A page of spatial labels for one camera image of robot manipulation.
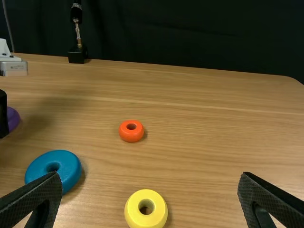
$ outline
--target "ring hole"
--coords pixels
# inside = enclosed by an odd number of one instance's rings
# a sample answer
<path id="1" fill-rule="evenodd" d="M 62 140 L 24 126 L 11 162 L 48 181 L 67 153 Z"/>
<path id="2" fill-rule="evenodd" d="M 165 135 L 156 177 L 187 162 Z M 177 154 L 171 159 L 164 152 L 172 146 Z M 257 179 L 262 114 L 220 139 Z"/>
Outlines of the ring hole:
<path id="1" fill-rule="evenodd" d="M 60 165 L 58 162 L 51 163 L 47 166 L 47 172 L 54 172 L 58 171 L 60 168 Z"/>
<path id="2" fill-rule="evenodd" d="M 154 210 L 154 204 L 151 200 L 144 199 L 139 203 L 138 209 L 143 215 L 150 215 Z"/>
<path id="3" fill-rule="evenodd" d="M 127 129 L 129 129 L 129 130 L 135 130 L 135 129 L 136 129 L 136 124 L 134 124 L 134 123 L 129 123 L 129 124 L 127 125 Z"/>

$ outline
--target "table surface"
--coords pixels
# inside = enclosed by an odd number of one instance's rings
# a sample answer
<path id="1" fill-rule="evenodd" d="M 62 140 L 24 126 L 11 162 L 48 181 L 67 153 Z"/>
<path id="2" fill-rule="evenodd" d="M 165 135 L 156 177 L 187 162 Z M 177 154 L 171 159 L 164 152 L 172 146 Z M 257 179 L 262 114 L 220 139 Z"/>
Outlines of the table surface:
<path id="1" fill-rule="evenodd" d="M 304 87 L 296 80 L 18 56 L 29 76 L 0 78 L 22 118 L 0 140 L 0 196 L 24 184 L 39 155 L 72 151 L 83 173 L 63 196 L 55 228 L 126 228 L 124 205 L 145 188 L 165 198 L 167 228 L 244 228 L 237 197 L 244 171 L 304 199 Z M 142 141 L 119 138 L 127 119 L 142 122 Z"/>

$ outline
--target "black curtain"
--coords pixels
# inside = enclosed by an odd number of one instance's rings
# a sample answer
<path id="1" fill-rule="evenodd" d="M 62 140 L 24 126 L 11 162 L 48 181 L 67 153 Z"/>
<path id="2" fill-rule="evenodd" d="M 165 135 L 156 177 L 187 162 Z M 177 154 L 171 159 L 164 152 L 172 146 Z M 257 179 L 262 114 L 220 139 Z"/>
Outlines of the black curtain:
<path id="1" fill-rule="evenodd" d="M 17 52 L 66 56 L 73 0 L 5 0 Z M 303 0 L 83 0 L 90 58 L 291 76 L 304 82 Z M 7 37 L 0 16 L 1 37 Z"/>

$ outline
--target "toy ring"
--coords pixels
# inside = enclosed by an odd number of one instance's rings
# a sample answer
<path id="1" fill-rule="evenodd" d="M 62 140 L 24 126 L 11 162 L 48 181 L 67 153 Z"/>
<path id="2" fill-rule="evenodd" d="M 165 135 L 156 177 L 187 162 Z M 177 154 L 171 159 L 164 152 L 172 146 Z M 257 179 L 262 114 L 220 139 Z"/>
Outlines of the toy ring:
<path id="1" fill-rule="evenodd" d="M 70 151 L 55 150 L 37 157 L 28 167 L 24 182 L 28 184 L 48 172 L 56 171 L 61 179 L 62 194 L 67 193 L 80 179 L 81 163 Z"/>
<path id="2" fill-rule="evenodd" d="M 9 132 L 12 132 L 19 125 L 20 115 L 15 109 L 11 107 L 8 107 L 7 113 L 8 113 Z"/>
<path id="3" fill-rule="evenodd" d="M 149 208 L 150 214 L 143 214 Z M 142 189 L 133 193 L 124 207 L 124 217 L 130 228 L 162 228 L 168 217 L 168 208 L 160 194 Z"/>
<path id="4" fill-rule="evenodd" d="M 141 122 L 137 120 L 127 120 L 119 126 L 118 133 L 122 140 L 134 143 L 143 137 L 144 129 Z"/>

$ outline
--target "black base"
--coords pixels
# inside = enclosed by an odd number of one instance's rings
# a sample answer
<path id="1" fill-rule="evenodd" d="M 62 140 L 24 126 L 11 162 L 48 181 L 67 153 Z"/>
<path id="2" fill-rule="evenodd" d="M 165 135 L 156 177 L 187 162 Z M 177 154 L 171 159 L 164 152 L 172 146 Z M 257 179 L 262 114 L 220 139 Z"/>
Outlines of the black base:
<path id="1" fill-rule="evenodd" d="M 9 134 L 8 122 L 8 104 L 7 96 L 3 90 L 0 90 L 0 139 Z"/>
<path id="2" fill-rule="evenodd" d="M 69 63 L 80 63 L 84 64 L 85 60 L 88 58 L 87 47 L 82 45 L 82 47 L 75 46 L 67 52 Z"/>

